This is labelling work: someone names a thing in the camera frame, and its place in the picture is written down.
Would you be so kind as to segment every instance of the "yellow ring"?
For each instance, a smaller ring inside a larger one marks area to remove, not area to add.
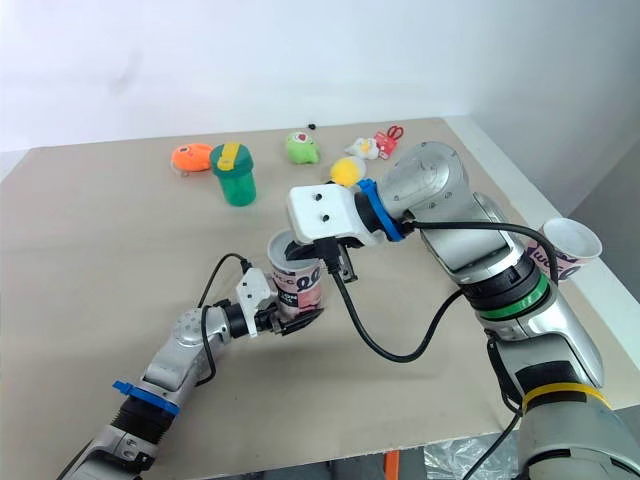
[[[591,395],[592,397],[597,398],[602,403],[604,403],[609,410],[612,410],[611,405],[607,402],[607,399],[604,398],[604,395],[600,393],[600,390],[593,388],[590,385],[583,385],[582,383],[550,383],[548,385],[542,385],[541,387],[534,388],[529,393],[527,393],[522,399],[522,410],[524,412],[527,411],[527,405],[531,400],[540,395],[545,395],[547,393],[554,392],[580,392],[585,393],[587,395]]]

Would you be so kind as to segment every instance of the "small toy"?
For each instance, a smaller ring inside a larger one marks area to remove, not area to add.
[[[218,177],[224,198],[231,205],[243,207],[256,198],[253,160],[249,149],[239,143],[218,145],[211,151],[211,171]]]
[[[404,128],[398,125],[392,125],[389,130],[387,130],[387,133],[377,132],[375,134],[374,138],[380,149],[380,158],[383,160],[389,159],[402,135],[404,135]]]
[[[375,160],[379,153],[378,145],[373,138],[358,138],[353,145],[345,148],[344,151],[365,160]]]
[[[331,166],[331,181],[343,187],[353,187],[367,173],[365,161],[356,156],[343,157]]]
[[[318,163],[318,147],[311,135],[304,132],[293,132],[287,136],[287,155],[291,163]]]
[[[209,155],[213,147],[204,143],[191,143],[176,148],[171,154],[171,166],[183,177],[190,172],[209,170],[211,161]]]

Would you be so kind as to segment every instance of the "beige tabletop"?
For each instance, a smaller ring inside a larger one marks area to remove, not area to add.
[[[472,187],[520,218],[447,125],[402,122],[394,156],[438,140],[460,154]],[[175,319],[193,306],[228,251],[268,267],[269,238],[287,227],[294,185],[322,183],[341,150],[389,124],[320,128],[319,165],[286,160],[288,131],[96,143],[31,151],[2,184],[2,445],[7,479],[55,477],[109,423]],[[208,173],[187,178],[169,154],[191,142],[239,141],[255,158],[258,197],[228,206]],[[391,162],[369,163],[379,177]],[[415,348],[453,285],[417,237],[353,251],[349,285],[372,335],[398,353]],[[214,298],[230,295],[236,266]],[[615,407],[640,403],[640,373],[571,283],[563,285],[598,344],[604,393]],[[387,362],[351,325],[324,281],[326,312],[288,337],[243,338],[218,375],[197,389],[144,478],[192,479],[409,447],[497,431],[501,404],[485,337],[464,300],[449,310],[426,354]]]

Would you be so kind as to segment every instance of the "blue ring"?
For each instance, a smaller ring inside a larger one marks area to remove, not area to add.
[[[398,231],[395,223],[384,209],[384,205],[380,201],[380,197],[378,196],[378,189],[376,188],[376,182],[371,180],[370,178],[363,178],[358,182],[358,186],[360,190],[367,196],[369,202],[371,203],[371,207],[373,211],[376,213],[378,220],[384,227],[385,232],[389,235],[389,239],[392,242],[399,242],[404,238],[404,236]]]
[[[142,390],[141,388],[134,387],[128,382],[121,382],[120,380],[116,380],[113,384],[113,388],[119,390],[120,393],[124,395],[129,395],[131,397],[139,398],[140,400],[144,400],[151,405],[155,405],[174,416],[180,413],[180,407],[174,403],[171,403],[164,398],[161,398],[157,395],[154,395],[151,392],[147,392],[146,390]]]

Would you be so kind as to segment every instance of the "paper cup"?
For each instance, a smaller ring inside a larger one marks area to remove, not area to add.
[[[320,260],[287,260],[284,252],[293,239],[293,232],[284,230],[269,241],[267,248],[273,283],[278,289],[278,309],[288,320],[320,308],[322,301]]]
[[[569,218],[547,220],[540,232],[556,250],[559,280],[564,282],[602,253],[602,242],[589,228]],[[527,255],[549,276],[549,260],[542,245],[532,240]]]

